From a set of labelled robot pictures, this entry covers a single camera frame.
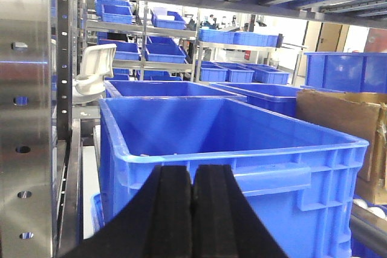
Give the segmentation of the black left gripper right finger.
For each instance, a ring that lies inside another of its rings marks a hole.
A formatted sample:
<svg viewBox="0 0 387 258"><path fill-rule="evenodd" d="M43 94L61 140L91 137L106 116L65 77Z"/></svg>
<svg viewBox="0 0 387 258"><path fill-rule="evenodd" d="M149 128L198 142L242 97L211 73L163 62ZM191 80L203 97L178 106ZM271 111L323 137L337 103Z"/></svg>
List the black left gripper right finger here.
<svg viewBox="0 0 387 258"><path fill-rule="evenodd" d="M193 184L193 257L286 257L230 166L201 165Z"/></svg>

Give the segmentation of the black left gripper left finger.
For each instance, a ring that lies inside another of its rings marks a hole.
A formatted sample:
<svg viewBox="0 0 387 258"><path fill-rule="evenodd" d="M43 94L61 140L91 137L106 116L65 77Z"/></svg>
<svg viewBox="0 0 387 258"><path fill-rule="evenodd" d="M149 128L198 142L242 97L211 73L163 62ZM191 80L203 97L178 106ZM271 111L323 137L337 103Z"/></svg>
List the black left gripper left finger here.
<svg viewBox="0 0 387 258"><path fill-rule="evenodd" d="M156 166L130 202L65 257L191 257L191 183L184 166Z"/></svg>

